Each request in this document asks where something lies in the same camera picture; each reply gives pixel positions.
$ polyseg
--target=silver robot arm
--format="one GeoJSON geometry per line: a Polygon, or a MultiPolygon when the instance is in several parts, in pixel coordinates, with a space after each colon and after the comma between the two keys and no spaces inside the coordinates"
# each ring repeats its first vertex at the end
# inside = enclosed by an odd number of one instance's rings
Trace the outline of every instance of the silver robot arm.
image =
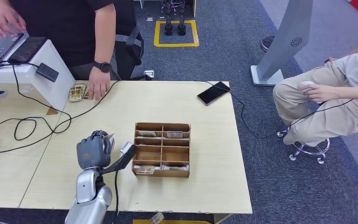
{"type": "Polygon", "coordinates": [[[112,202],[112,191],[103,182],[103,174],[118,172],[131,161],[137,148],[127,142],[123,154],[110,164],[110,153],[114,140],[110,141],[104,131],[94,131],[91,136],[77,144],[77,159],[83,171],[76,179],[76,195],[65,218],[65,224],[102,224],[112,202]]]}
{"type": "Polygon", "coordinates": [[[112,191],[103,182],[99,184],[99,172],[82,171],[76,180],[76,196],[65,218],[65,224],[102,224],[112,202],[112,191]]]}

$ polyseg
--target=light wood tabletop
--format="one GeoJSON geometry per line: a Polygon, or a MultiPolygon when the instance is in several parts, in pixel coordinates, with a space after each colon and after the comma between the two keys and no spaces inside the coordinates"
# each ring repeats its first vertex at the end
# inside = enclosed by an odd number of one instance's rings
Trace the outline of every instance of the light wood tabletop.
{"type": "MultiPolygon", "coordinates": [[[[6,90],[8,95],[0,99],[0,122],[9,118],[22,119],[29,116],[42,116],[50,125],[56,126],[60,114],[46,115],[48,108],[20,96],[15,84],[0,84],[1,90],[6,90]]],[[[38,91],[30,91],[25,94],[41,101],[44,100],[38,91]]],[[[17,121],[9,121],[0,125],[0,151],[30,144],[48,135],[50,130],[45,123],[40,119],[37,122],[35,133],[22,141],[14,139],[17,121]]],[[[20,124],[18,138],[27,136],[33,127],[32,121],[20,124]]],[[[20,205],[48,141],[49,137],[31,147],[0,154],[0,207],[17,208],[20,205]]]]}
{"type": "MultiPolygon", "coordinates": [[[[52,136],[20,207],[70,208],[82,171],[76,144],[94,130],[115,133],[114,162],[124,143],[133,142],[136,122],[172,122],[191,124],[189,178],[135,176],[129,164],[118,174],[119,210],[252,213],[231,96],[205,106],[197,95],[209,87],[199,82],[117,83],[99,106],[52,136]]],[[[94,104],[68,103],[65,112],[77,115],[94,104]]],[[[104,175],[114,194],[113,178],[104,175]]],[[[109,210],[115,203],[114,197],[109,210]]]]}

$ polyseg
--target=speaker grille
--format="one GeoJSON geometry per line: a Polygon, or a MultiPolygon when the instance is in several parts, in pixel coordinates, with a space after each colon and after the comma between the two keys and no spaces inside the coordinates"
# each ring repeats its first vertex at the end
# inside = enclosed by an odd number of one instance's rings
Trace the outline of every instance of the speaker grille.
{"type": "Polygon", "coordinates": [[[296,37],[293,40],[290,41],[290,45],[295,48],[302,44],[303,39],[301,37],[296,37]]]}

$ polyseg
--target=seated person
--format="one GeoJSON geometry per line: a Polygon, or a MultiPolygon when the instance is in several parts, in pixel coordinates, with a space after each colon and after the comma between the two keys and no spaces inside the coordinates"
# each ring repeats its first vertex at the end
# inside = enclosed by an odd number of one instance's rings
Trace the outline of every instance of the seated person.
{"type": "Polygon", "coordinates": [[[20,32],[50,39],[73,77],[89,80],[89,95],[99,100],[115,77],[97,63],[109,63],[117,72],[113,1],[0,0],[0,35],[16,35],[10,23],[20,32]]]}
{"type": "Polygon", "coordinates": [[[311,113],[305,102],[325,102],[318,111],[353,101],[298,121],[283,139],[287,145],[296,141],[314,147],[327,138],[358,132],[358,48],[349,55],[329,58],[323,67],[287,78],[275,86],[273,95],[279,116],[287,126],[311,113]],[[297,85],[303,81],[315,84],[297,85]]]}

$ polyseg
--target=computer mouse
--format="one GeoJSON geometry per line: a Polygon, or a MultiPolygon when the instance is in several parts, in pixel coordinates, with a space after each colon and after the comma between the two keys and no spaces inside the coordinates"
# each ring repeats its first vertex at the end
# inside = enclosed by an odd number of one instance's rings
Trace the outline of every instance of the computer mouse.
{"type": "MultiPolygon", "coordinates": [[[[299,84],[297,84],[297,89],[300,90],[300,87],[303,86],[303,85],[310,85],[310,84],[315,84],[314,82],[311,82],[311,81],[303,81],[303,82],[300,82],[299,84]]],[[[310,90],[310,88],[308,89],[305,89],[305,90],[301,90],[303,92],[306,92],[310,90]]]]}

